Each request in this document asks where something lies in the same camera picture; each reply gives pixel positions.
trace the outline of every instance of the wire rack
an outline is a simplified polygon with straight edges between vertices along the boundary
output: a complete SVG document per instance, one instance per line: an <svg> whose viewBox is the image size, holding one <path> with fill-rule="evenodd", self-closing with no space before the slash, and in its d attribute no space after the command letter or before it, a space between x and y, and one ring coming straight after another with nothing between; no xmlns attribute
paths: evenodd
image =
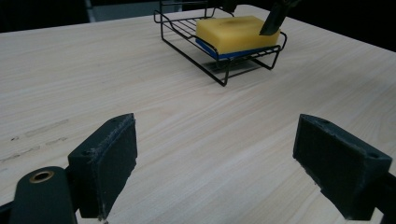
<svg viewBox="0 0 396 224"><path fill-rule="evenodd" d="M203 15L192 18L170 18L163 13L163 9L165 7L174 7L180 5L203 5ZM229 77L234 77L237 75L244 74L251 69L246 68L245 71L239 72L234 75L230 75L230 71L235 68L237 65L253 62L257 64L259 67L267 68L268 70L272 70L276 65L276 60L279 55L279 52L285 48L288 37L285 33L280 32L281 36L283 36L283 41L281 41L281 45L275 45L271 47L266 47L262 49L255 49L251 51L247 51L244 54L238 54L237 56L229 56L223 57L220 55L215 47L211 44L204 41L202 38L195 35L196 31L196 22L198 20L205 20L209 18L215 18L215 13L217 11L221 11L222 13L227 13L223 11L220 7L207 7L207 1L194 1L194 2L181 2L181 1L160 1L160 10L154 11L154 21L161 25L161 39L176 50L178 53L183 55L190 62L195 64L198 68L212 77L215 81L217 81L221 86L225 87L228 83ZM205 66L205 63L199 62L197 58L192 57L183 46L178 46L174 43L175 35L181 37L184 42L189 43L191 46L195 46L200 49L204 54L209 56L212 62L214 62L215 69L208 68ZM272 60L269 62L262 62L258 59L266 56L273 55Z"/></svg>

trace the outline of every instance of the wooden table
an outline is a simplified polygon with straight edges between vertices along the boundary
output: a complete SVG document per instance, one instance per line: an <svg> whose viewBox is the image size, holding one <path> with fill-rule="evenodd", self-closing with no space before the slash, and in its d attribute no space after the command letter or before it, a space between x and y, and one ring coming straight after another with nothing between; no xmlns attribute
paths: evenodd
<svg viewBox="0 0 396 224"><path fill-rule="evenodd" d="M0 34L0 204L22 176L65 168L105 121L134 113L137 165L109 223L347 223L292 157L298 118L396 158L396 54L289 18L282 30L276 67L226 87L162 42L151 16Z"/></svg>

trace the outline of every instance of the blue sponge base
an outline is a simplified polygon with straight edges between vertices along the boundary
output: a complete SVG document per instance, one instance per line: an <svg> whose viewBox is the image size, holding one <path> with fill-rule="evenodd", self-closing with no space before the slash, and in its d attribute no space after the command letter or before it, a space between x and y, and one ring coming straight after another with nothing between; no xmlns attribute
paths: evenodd
<svg viewBox="0 0 396 224"><path fill-rule="evenodd" d="M206 45L202 40L196 38L195 42L199 44L206 52L209 53L212 58L217 59L218 54L210 48L208 45ZM226 59L226 58L236 58L239 56L244 56L244 55L249 55L252 53L258 53L260 51L263 51L266 48L260 48L260 49L248 49L248 50L242 50L242 51L237 51L237 52L231 52L231 53L225 53L225 54L219 54L219 59Z"/></svg>

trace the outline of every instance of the yellow sponge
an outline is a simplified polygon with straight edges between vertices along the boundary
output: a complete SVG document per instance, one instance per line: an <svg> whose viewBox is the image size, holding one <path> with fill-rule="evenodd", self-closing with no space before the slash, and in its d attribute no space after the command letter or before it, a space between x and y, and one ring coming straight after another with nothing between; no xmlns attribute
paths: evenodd
<svg viewBox="0 0 396 224"><path fill-rule="evenodd" d="M196 35L219 54L276 45L280 30L273 35L260 35L263 25L264 21L254 16L198 20Z"/></svg>

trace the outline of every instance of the black robotic arm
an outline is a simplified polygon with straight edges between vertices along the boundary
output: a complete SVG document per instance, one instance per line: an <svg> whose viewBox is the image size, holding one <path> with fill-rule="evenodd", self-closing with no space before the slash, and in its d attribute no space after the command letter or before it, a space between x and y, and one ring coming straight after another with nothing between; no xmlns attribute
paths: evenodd
<svg viewBox="0 0 396 224"><path fill-rule="evenodd" d="M276 0L271 8L271 12L265 20L265 24L260 31L260 35L273 35L282 25L290 9L297 6L301 0ZM217 6L222 7L224 11L234 12L237 5L247 4L255 7L261 7L260 1L248 0L217 0Z"/></svg>

